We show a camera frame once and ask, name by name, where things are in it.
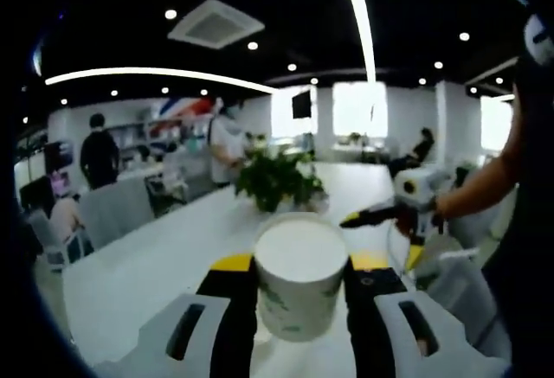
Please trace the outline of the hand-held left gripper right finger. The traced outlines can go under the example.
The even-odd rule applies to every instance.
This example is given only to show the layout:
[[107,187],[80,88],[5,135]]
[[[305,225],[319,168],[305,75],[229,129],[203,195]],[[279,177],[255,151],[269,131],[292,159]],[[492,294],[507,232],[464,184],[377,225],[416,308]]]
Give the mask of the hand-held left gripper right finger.
[[368,253],[345,266],[347,327],[359,377],[501,377],[509,363],[485,356],[462,323]]

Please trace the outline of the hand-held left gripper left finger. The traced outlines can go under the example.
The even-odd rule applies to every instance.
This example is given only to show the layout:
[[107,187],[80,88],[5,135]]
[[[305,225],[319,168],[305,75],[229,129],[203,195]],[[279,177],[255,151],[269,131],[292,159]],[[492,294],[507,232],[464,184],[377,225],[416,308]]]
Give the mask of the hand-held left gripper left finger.
[[258,273],[250,253],[214,263],[196,293],[176,298],[140,328],[131,377],[249,377]]

